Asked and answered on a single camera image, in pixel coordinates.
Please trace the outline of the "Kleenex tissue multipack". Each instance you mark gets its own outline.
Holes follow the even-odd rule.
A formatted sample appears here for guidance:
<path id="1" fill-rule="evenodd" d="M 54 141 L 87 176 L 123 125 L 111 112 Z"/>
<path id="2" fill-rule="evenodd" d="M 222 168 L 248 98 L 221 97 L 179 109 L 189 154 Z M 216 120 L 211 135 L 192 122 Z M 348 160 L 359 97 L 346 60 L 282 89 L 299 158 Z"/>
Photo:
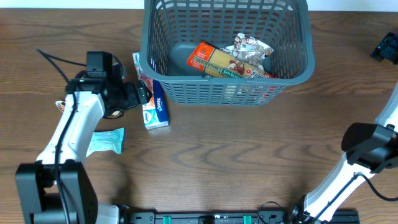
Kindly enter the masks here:
<path id="1" fill-rule="evenodd" d="M 161 84 L 146 75 L 140 63 L 140 52 L 134 52 L 132 59 L 138 79 L 143 81 L 152 93 L 150 101 L 142 106 L 144 126 L 147 130 L 168 126 L 169 116 Z"/>

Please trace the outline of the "teal snack bar wrapper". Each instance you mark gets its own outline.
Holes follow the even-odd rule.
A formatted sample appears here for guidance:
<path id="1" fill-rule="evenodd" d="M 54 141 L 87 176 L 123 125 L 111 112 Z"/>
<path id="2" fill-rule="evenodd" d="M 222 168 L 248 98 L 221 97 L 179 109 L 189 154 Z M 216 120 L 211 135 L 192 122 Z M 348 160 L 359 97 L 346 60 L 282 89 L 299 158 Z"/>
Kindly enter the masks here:
<path id="1" fill-rule="evenodd" d="M 86 156 L 94 152 L 113 151 L 121 154 L 124 141 L 124 128 L 118 128 L 112 131 L 94 132 L 88 147 Z"/>

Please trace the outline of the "orange San Remo pasta pack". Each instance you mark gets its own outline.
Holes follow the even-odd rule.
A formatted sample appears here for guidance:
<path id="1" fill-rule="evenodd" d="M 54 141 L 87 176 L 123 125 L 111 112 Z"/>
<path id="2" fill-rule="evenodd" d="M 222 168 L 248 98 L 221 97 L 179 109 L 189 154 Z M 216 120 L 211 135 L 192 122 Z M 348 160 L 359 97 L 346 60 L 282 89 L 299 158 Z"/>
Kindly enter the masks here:
<path id="1" fill-rule="evenodd" d="M 187 60 L 187 65 L 216 78 L 275 78 L 243 60 L 200 42 Z"/>

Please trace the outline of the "white brown snack bag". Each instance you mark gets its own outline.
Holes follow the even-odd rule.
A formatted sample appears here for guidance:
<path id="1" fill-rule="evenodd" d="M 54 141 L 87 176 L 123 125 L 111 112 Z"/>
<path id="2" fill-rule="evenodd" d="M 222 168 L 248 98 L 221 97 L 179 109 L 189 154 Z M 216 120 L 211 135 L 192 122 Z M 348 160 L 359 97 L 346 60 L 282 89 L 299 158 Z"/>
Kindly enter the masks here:
<path id="1" fill-rule="evenodd" d="M 264 70 L 262 61 L 270 56 L 274 49 L 260 40 L 238 33 L 234 38 L 234 44 L 221 48 L 221 51 Z"/>

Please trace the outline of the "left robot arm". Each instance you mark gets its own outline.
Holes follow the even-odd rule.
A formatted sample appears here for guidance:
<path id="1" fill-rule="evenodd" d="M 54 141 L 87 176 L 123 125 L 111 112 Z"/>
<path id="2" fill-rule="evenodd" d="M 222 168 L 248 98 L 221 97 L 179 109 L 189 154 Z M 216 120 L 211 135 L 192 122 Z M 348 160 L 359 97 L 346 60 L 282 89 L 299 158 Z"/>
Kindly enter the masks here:
<path id="1" fill-rule="evenodd" d="M 97 124 L 116 110 L 146 104 L 152 93 L 142 81 L 75 78 L 66 107 L 43 152 L 20 164 L 16 184 L 25 223 L 128 223 L 125 208 L 99 203 L 85 171 Z"/>

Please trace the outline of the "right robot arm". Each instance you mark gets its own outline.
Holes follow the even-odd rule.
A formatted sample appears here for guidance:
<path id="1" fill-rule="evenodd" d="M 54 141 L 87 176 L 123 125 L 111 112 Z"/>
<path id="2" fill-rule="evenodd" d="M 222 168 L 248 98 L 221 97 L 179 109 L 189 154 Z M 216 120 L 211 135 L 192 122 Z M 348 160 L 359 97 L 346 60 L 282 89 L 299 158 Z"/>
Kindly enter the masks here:
<path id="1" fill-rule="evenodd" d="M 287 223 L 328 223 L 363 182 L 397 167 L 397 92 L 373 123 L 353 123 L 341 142 L 341 159 L 323 182 L 293 208 Z"/>

